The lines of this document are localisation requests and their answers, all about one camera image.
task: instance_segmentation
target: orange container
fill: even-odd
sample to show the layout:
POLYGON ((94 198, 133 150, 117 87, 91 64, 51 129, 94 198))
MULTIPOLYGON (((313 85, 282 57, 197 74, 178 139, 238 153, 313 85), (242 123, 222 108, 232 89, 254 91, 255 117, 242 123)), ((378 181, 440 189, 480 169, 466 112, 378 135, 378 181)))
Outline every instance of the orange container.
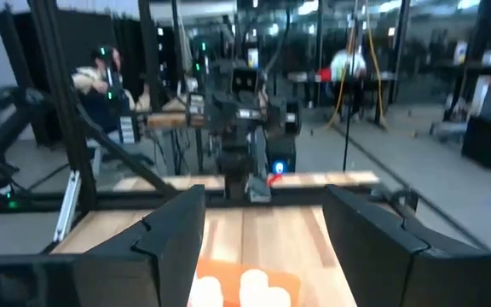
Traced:
MULTIPOLYGON (((200 258, 196 272, 199 278, 213 276, 221 282, 224 307, 240 307, 240 278, 253 266, 200 258)), ((291 307, 298 307, 301 281, 294 274, 260 269, 269 276, 270 287, 282 287, 291 296, 291 307)))

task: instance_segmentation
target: ceiling light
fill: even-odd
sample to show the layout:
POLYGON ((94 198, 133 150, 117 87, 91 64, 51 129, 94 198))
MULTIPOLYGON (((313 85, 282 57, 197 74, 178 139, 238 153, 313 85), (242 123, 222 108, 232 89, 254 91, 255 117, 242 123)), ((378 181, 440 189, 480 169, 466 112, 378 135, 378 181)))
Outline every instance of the ceiling light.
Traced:
POLYGON ((313 13, 317 10, 319 5, 320 4, 317 2, 317 0, 305 2, 303 5, 298 7, 298 14, 306 15, 306 14, 313 13))
POLYGON ((391 10, 398 9, 399 7, 401 7, 400 0, 389 1, 387 3, 382 3, 378 8, 378 11, 379 13, 387 13, 391 10))
POLYGON ((276 35, 278 34, 278 31, 280 30, 280 28, 278 27, 278 25, 276 24, 273 24, 270 28, 269 28, 269 34, 270 35, 276 35))
POLYGON ((480 4, 480 0, 460 0, 458 3, 458 9, 468 9, 480 4))

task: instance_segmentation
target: wooden tabletop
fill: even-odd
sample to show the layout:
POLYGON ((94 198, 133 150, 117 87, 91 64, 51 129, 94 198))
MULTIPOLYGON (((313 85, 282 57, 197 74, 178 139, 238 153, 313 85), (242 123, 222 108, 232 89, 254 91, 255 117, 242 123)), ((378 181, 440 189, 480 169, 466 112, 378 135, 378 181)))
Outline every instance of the wooden tabletop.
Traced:
MULTIPOLYGON (((207 190, 224 189, 221 176, 175 176, 164 180, 175 188, 185 190, 195 184, 202 184, 207 190)), ((322 187, 327 184, 353 186, 378 183, 378 177, 370 171, 292 173, 285 174, 274 182, 274 188, 322 187)), ((129 177, 115 185, 115 190, 152 190, 154 187, 141 177, 129 177)))
POLYGON ((151 128, 176 128, 184 126, 186 123, 185 106, 179 99, 173 98, 162 106, 163 112, 172 113, 154 113, 147 118, 147 125, 151 128))
MULTIPOLYGON (((168 177, 185 189, 194 184, 220 188, 220 177, 168 177)), ((285 175, 280 187, 376 183, 369 171, 285 175)), ((117 190, 153 189, 138 178, 124 179, 117 190)), ((56 253, 88 251, 150 211, 92 212, 56 247, 56 253)), ((208 210, 203 258, 226 260, 293 273, 301 278, 301 306, 351 307, 355 301, 329 241, 321 206, 208 210)))

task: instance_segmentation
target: gray floor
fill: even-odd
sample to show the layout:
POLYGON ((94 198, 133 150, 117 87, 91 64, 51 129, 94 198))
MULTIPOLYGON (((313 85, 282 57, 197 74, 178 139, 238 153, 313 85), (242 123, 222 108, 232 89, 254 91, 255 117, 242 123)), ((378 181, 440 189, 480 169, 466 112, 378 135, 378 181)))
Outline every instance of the gray floor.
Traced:
MULTIPOLYGON (((443 146, 425 136, 430 121, 440 115, 437 109, 420 107, 409 111, 397 108, 392 112, 393 116, 388 118, 389 133, 359 123, 351 126, 351 135, 491 247, 491 172, 462 159, 454 148, 443 146), (413 130, 419 131, 420 136, 410 137, 413 130)), ((303 133, 297 139, 297 171, 342 170, 344 139, 334 130, 317 129, 322 126, 322 122, 315 121, 312 119, 304 123, 303 133), (314 134, 311 136, 309 131, 312 129, 314 134)), ((146 142, 135 150, 153 154, 153 145, 146 142)), ((8 158, 21 167, 16 180, 24 186, 66 163, 62 150, 51 152, 48 149, 36 149, 32 142, 18 142, 9 151, 8 158)), ((390 188, 401 188, 389 174, 353 146, 349 148, 348 170, 372 170, 390 188)), ((103 170, 101 188, 110 188, 125 173, 103 170)), ((62 190, 68 174, 68 170, 61 172, 38 190, 62 190)), ((429 207, 420 204, 418 216, 428 227, 465 241, 429 207)), ((50 243, 55 222, 55 214, 1 215, 0 254, 40 252, 50 243)))

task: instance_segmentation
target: white shirt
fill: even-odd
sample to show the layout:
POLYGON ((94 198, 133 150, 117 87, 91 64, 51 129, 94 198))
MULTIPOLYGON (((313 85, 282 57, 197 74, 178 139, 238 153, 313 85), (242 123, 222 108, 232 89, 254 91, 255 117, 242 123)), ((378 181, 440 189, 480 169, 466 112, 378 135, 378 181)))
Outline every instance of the white shirt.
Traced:
POLYGON ((348 65, 348 69, 352 69, 353 66, 353 74, 355 75, 360 70, 366 70, 367 64, 365 62, 365 58, 361 53, 355 53, 355 55, 349 55, 347 50, 340 50, 337 54, 334 55, 331 61, 331 76, 332 79, 341 79, 342 70, 344 67, 348 65))

